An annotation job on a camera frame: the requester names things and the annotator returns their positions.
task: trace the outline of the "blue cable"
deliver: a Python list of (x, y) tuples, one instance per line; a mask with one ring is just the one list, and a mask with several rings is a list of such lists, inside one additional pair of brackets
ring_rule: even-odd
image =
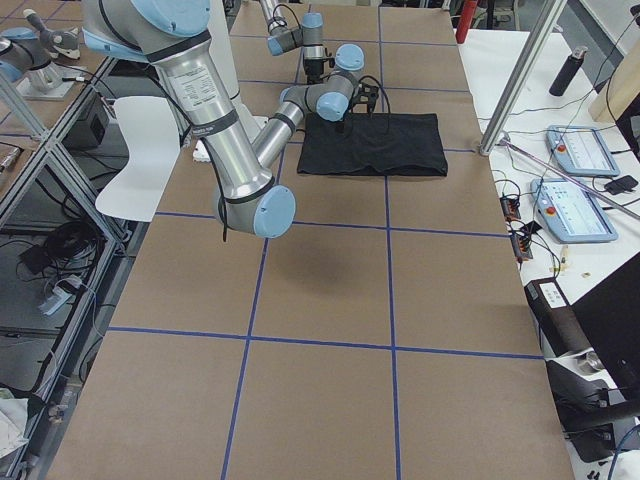
[(620, 440), (620, 443), (616, 447), (616, 453), (613, 455), (613, 460), (611, 460), (611, 468), (609, 469), (609, 476), (607, 477), (607, 480), (611, 480), (613, 478), (613, 469), (615, 468), (616, 462), (618, 461), (618, 455), (620, 455), (620, 452), (622, 452), (622, 446), (631, 437), (631, 435), (633, 435), (634, 432), (639, 431), (640, 425), (636, 425), (631, 430), (629, 430), (624, 437), (622, 437), (622, 440)]

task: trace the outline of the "black cylinder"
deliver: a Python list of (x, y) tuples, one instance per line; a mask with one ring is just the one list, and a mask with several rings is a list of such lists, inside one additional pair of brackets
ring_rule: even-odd
[(556, 76), (556, 79), (549, 88), (549, 93), (556, 97), (561, 97), (567, 90), (567, 87), (576, 76), (576, 73), (580, 69), (582, 62), (584, 62), (584, 54), (587, 52), (587, 47), (577, 47), (571, 55), (567, 57), (567, 60), (562, 65), (560, 72)]

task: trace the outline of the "black cloth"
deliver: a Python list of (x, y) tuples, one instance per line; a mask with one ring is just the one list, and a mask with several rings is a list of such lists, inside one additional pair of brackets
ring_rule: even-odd
[(306, 120), (298, 173), (446, 176), (447, 160), (433, 113), (348, 114), (344, 132), (316, 114)]

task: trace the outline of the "blue joint cap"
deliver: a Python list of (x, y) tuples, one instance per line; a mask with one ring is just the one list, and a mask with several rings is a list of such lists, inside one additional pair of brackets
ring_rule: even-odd
[(9, 40), (35, 40), (38, 38), (36, 33), (27, 27), (8, 28), (0, 35)]
[(284, 102), (284, 97), (287, 96), (287, 92), (289, 90), (291, 90), (291, 87), (287, 87), (282, 92), (280, 92), (280, 103)]
[(336, 52), (336, 65), (350, 72), (362, 70), (364, 68), (364, 52), (359, 46), (352, 43), (341, 45)]
[(322, 26), (322, 14), (318, 12), (305, 13), (302, 16), (302, 26), (304, 28), (318, 28)]
[(284, 53), (284, 50), (282, 50), (282, 45), (280, 45), (276, 37), (269, 37), (267, 39), (267, 47), (269, 47), (269, 51), (274, 57), (277, 57), (278, 55), (282, 55)]
[(10, 82), (16, 82), (22, 77), (22, 72), (7, 62), (0, 62), (0, 72), (4, 73)]
[(209, 1), (131, 0), (131, 3), (157, 29), (176, 37), (193, 37), (207, 29)]
[(316, 112), (325, 120), (337, 122), (349, 108), (349, 99), (340, 92), (327, 92), (316, 102)]
[(112, 40), (95, 35), (84, 28), (82, 29), (82, 33), (84, 34), (84, 42), (87, 44), (87, 47), (102, 55), (119, 58), (121, 60), (149, 63), (147, 57), (139, 50), (115, 43)]
[(289, 230), (295, 214), (293, 193), (287, 187), (276, 185), (260, 200), (253, 217), (253, 231), (258, 237), (279, 237)]

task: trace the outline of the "red object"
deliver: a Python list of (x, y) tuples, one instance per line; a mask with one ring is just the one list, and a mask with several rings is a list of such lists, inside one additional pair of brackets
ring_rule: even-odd
[(473, 21), (473, 15), (476, 13), (476, 7), (478, 6), (478, 0), (466, 0), (464, 7), (462, 7), (462, 15), (458, 22), (458, 29), (456, 30), (456, 41), (458, 43), (464, 43), (467, 39), (467, 32), (471, 27)]

